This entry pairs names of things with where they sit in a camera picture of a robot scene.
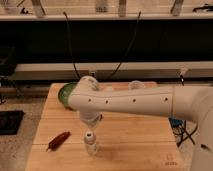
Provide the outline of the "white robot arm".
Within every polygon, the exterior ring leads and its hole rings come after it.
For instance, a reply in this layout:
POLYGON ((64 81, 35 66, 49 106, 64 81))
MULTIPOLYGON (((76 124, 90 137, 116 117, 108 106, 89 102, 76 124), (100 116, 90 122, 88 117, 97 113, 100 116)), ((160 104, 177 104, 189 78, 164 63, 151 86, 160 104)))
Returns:
POLYGON ((161 86, 101 91, 91 76, 71 90, 68 105, 90 124, 99 112, 174 117, 198 125, 190 171, 213 171, 213 87, 161 86))

